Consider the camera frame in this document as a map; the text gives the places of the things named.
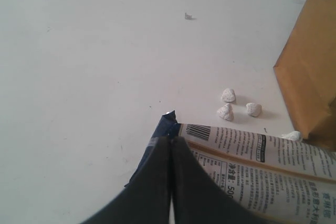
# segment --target small white fragment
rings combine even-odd
[[[229,103],[226,103],[223,107],[217,110],[217,114],[220,118],[223,118],[227,121],[232,121],[234,119],[232,106]]]
[[[302,142],[302,136],[301,136],[301,133],[299,131],[293,131],[293,132],[288,133],[288,134],[283,134],[283,135],[281,135],[281,138],[292,140],[292,141]]]
[[[260,115],[262,110],[261,105],[254,102],[247,103],[246,108],[247,108],[247,114],[254,117]]]
[[[184,19],[193,20],[193,15],[189,15],[187,13],[184,13]]]
[[[233,89],[225,89],[222,94],[224,102],[234,102],[236,100],[235,91]]]

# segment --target white table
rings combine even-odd
[[[305,0],[0,2],[0,223],[92,215],[121,191],[166,111],[292,131],[272,67]],[[216,115],[226,87],[234,122]],[[245,114],[251,101],[260,118]]]

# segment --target cardboard box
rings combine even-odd
[[[294,128],[336,150],[336,0],[307,0],[274,66]]]

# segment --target white surface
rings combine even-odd
[[[292,131],[272,66],[304,1],[0,0],[0,223],[92,215],[128,181],[166,111]],[[236,91],[234,122],[215,113],[225,87]],[[245,112],[255,101],[257,119]]]

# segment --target white pebble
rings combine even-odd
[[[220,118],[223,118],[227,121],[232,121],[234,119],[232,106],[231,104],[227,103],[219,110],[217,110],[217,114]]]
[[[236,100],[235,91],[233,89],[225,89],[222,94],[224,102],[234,102]]]
[[[302,141],[302,136],[299,131],[293,131],[291,133],[281,135],[281,138],[292,140],[292,141],[299,141],[299,142]]]
[[[247,103],[246,108],[247,108],[247,114],[254,117],[260,115],[262,110],[261,105],[254,102]]]

